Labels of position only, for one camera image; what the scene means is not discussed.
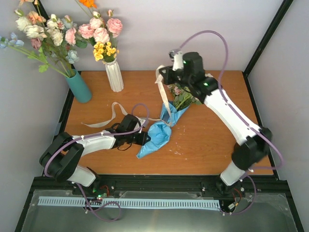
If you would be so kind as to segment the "blue paper bouquet wrapper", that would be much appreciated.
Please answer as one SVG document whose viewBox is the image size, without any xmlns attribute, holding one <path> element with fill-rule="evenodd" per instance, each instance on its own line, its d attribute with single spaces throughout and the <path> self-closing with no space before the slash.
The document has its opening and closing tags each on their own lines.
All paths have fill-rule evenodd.
<svg viewBox="0 0 309 232">
<path fill-rule="evenodd" d="M 158 151 L 163 146 L 165 146 L 171 138 L 172 127 L 174 127 L 180 117 L 185 113 L 189 106 L 185 107 L 182 110 L 177 111 L 175 106 L 169 101 L 169 109 L 171 111 L 171 116 L 168 113 L 168 110 L 162 104 L 160 121 L 152 124 L 148 130 L 148 136 L 150 141 L 143 145 L 140 151 L 137 154 L 137 158 L 141 159 L 153 152 Z"/>
</svg>

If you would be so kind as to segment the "pink yellow flower bouquet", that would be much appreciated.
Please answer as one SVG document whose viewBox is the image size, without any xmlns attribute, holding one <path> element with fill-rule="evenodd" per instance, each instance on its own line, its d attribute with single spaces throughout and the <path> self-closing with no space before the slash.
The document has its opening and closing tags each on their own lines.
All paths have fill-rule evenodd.
<svg viewBox="0 0 309 232">
<path fill-rule="evenodd" d="M 168 85 L 168 89 L 173 95 L 172 105 L 177 111 L 183 110 L 193 103 L 201 104 L 201 102 L 191 94 L 188 87 L 183 87 L 180 84 L 171 84 Z"/>
</svg>

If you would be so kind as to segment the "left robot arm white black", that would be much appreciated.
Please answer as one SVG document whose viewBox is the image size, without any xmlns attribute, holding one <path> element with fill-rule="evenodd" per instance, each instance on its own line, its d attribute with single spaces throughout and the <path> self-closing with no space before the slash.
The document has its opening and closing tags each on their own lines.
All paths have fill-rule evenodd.
<svg viewBox="0 0 309 232">
<path fill-rule="evenodd" d="M 90 135 L 71 136 L 66 132 L 59 134 L 40 158 L 44 175 L 57 182 L 78 183 L 89 194 L 98 193 L 100 182 L 97 174 L 90 168 L 80 166 L 80 159 L 100 150 L 119 149 L 124 144 L 147 144 L 151 137 L 141 126 L 140 122 L 122 122 Z"/>
</svg>

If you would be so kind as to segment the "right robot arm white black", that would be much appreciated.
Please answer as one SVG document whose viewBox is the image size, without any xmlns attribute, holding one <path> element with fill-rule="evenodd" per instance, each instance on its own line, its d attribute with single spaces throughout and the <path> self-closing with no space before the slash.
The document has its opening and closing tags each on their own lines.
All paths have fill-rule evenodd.
<svg viewBox="0 0 309 232">
<path fill-rule="evenodd" d="M 163 85 L 179 84 L 189 88 L 190 93 L 210 108 L 227 126 L 236 140 L 231 162 L 216 180 L 219 194 L 226 195 L 246 172 L 267 155 L 272 133 L 249 120 L 227 96 L 218 81 L 204 71 L 185 75 L 182 69 L 159 66 L 156 83 L 162 99 L 166 99 Z"/>
</svg>

